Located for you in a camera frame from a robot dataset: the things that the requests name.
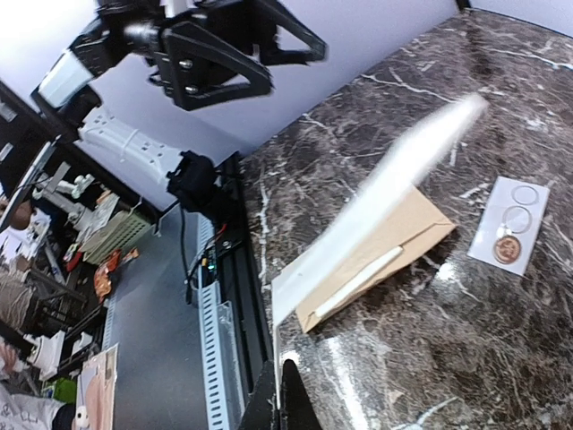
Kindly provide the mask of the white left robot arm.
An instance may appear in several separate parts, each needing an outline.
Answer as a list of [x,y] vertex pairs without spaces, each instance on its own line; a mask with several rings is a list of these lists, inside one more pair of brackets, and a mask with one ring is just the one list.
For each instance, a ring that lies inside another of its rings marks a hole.
[[307,65],[326,54],[326,42],[279,1],[101,1],[32,97],[51,124],[145,171],[185,211],[221,227],[241,209],[218,185],[213,162],[122,122],[91,83],[127,56],[141,56],[153,68],[150,83],[194,111],[269,95],[272,66]]

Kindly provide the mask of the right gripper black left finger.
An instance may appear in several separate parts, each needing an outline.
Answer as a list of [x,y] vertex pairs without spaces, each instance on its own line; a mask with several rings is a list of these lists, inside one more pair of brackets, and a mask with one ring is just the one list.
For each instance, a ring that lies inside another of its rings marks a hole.
[[254,385],[239,430],[279,429],[274,362],[267,361]]

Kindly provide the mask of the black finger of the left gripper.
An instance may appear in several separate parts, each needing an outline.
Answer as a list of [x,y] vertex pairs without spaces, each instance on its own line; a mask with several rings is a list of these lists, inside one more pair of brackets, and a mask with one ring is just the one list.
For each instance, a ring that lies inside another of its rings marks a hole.
[[253,43],[263,65],[308,65],[327,56],[327,44],[280,1],[246,1]]

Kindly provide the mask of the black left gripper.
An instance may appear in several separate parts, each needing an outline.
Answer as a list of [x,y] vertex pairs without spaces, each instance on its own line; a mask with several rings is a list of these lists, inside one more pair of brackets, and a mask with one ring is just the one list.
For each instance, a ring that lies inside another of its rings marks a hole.
[[276,26],[264,21],[215,32],[209,1],[98,1],[96,75],[135,54],[156,71],[148,81],[176,106],[192,111],[273,90],[266,67]]

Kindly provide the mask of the cream letter sheet ornate border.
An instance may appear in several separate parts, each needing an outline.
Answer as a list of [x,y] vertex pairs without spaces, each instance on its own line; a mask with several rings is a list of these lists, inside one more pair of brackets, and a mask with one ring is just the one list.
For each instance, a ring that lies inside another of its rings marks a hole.
[[315,311],[315,315],[319,318],[324,317],[332,310],[341,305],[356,289],[360,288],[366,281],[370,280],[379,271],[382,271],[386,266],[396,260],[403,252],[402,246],[396,246],[380,256],[376,260],[369,263],[361,269],[351,280],[349,280],[342,288],[340,288],[332,297],[325,303],[320,305]]

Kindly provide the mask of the brown kraft envelope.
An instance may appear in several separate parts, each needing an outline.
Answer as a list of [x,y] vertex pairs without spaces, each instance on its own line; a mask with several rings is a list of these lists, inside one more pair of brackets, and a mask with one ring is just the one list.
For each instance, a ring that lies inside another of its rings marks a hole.
[[422,257],[455,228],[424,194],[411,189],[388,218],[295,309],[302,332],[311,331],[375,284]]

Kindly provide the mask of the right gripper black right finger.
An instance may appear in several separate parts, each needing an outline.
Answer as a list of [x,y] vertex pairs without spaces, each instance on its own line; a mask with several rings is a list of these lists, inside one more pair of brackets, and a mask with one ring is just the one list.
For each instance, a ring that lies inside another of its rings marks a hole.
[[321,430],[321,424],[304,387],[296,363],[287,359],[282,366],[280,384],[280,428],[284,430]]

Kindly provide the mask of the white sticker sheet wax seal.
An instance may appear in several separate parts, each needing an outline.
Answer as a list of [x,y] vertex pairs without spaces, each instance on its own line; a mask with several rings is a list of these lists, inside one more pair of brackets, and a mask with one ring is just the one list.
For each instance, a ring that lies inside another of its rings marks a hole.
[[[499,176],[489,194],[467,255],[522,276],[526,272],[542,224],[550,189]],[[496,240],[511,235],[522,246],[516,262],[502,264],[493,256]]]

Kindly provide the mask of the brown wax seal sticker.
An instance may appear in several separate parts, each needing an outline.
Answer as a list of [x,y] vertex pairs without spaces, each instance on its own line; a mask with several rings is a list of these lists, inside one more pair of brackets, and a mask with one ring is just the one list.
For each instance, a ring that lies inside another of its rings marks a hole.
[[496,240],[492,250],[497,262],[511,264],[520,257],[522,246],[515,236],[506,235]]

